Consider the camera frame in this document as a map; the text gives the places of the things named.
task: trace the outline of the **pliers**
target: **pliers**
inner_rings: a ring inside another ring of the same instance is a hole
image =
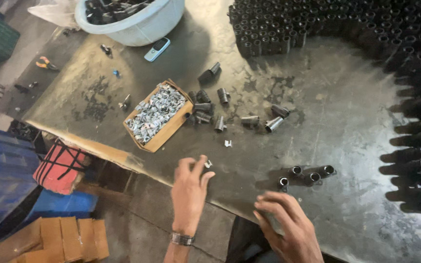
[[[45,68],[45,69],[52,69],[52,70],[58,70],[58,68],[50,63],[50,61],[46,57],[40,57],[41,60],[43,60],[43,63],[35,62],[35,64],[39,67]]]

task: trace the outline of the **metal workbench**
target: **metal workbench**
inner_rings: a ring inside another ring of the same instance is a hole
[[[88,36],[32,108],[14,114],[55,134],[127,152],[122,165],[170,185],[178,159],[206,154],[217,174],[208,202],[251,220],[256,195],[276,189],[281,169],[330,164],[338,174],[323,185],[289,187],[315,225],[321,249],[350,262],[421,262],[421,214],[387,200],[397,187],[378,171],[385,165],[380,155],[397,149],[389,144],[397,136],[393,127],[408,122],[388,110],[405,87],[341,39],[308,38],[288,55],[245,60],[226,16],[230,3],[187,0],[167,36],[171,45],[153,63],[143,58],[150,45],[125,47]],[[100,44],[112,47],[113,59]],[[131,94],[132,111],[168,78],[186,92],[198,90],[197,77],[217,61],[221,74],[202,88],[228,129],[184,125],[156,153],[140,150],[122,124],[129,111],[118,103]],[[228,107],[219,105],[221,87],[231,94]],[[292,111],[274,133],[240,124],[250,115],[261,123],[271,119],[272,103]],[[233,146],[225,147],[225,140]]]

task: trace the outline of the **hand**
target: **hand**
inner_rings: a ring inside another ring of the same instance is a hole
[[[178,167],[175,169],[175,183],[172,188],[175,212],[172,225],[174,232],[188,236],[194,236],[196,233],[207,195],[207,183],[215,175],[214,172],[207,172],[200,178],[206,162],[207,156],[205,155],[201,155],[198,162],[193,158],[184,158],[178,161]],[[190,164],[195,164],[192,171]]]
[[[278,235],[269,221],[254,211],[264,236],[282,259],[289,263],[324,262],[314,226],[293,196],[266,192],[258,196],[257,200],[254,206],[273,214],[284,230],[284,236]]]

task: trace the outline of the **plastic basket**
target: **plastic basket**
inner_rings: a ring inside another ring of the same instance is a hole
[[[136,14],[107,25],[92,25],[86,19],[85,0],[76,6],[79,26],[91,34],[105,34],[127,46],[144,46],[166,36],[180,21],[184,0],[155,0]]]

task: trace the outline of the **metal watch strap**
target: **metal watch strap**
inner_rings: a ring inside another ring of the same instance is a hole
[[[194,243],[194,236],[180,235],[173,232],[172,243],[181,246],[191,246]]]

